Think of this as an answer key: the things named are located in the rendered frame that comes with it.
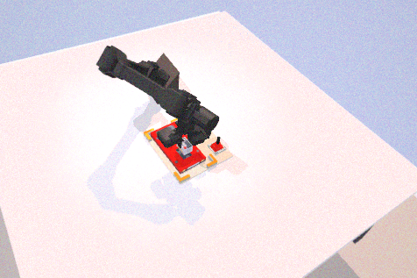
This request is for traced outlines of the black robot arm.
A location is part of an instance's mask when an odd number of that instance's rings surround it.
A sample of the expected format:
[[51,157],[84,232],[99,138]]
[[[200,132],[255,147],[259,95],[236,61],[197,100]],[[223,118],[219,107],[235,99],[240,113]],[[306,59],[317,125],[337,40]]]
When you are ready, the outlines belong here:
[[[112,45],[106,46],[99,58],[95,65],[104,75],[127,81],[158,100],[167,114],[186,123],[183,134],[188,136],[192,146],[209,139],[219,116],[201,106],[197,97],[184,89],[165,88],[170,75],[163,69],[159,70],[158,63],[128,60],[126,53]],[[194,123],[191,124],[190,120]]]

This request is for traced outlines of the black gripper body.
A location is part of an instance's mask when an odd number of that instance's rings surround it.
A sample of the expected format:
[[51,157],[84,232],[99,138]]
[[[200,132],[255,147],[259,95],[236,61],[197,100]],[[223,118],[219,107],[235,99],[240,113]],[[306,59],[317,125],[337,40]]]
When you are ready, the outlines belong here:
[[187,124],[180,121],[179,119],[175,122],[175,124],[177,125],[177,127],[174,128],[173,132],[171,132],[171,130],[167,127],[158,131],[157,133],[157,138],[165,148],[174,146],[177,143],[177,141],[182,139],[182,135],[184,135],[183,128],[187,126]]

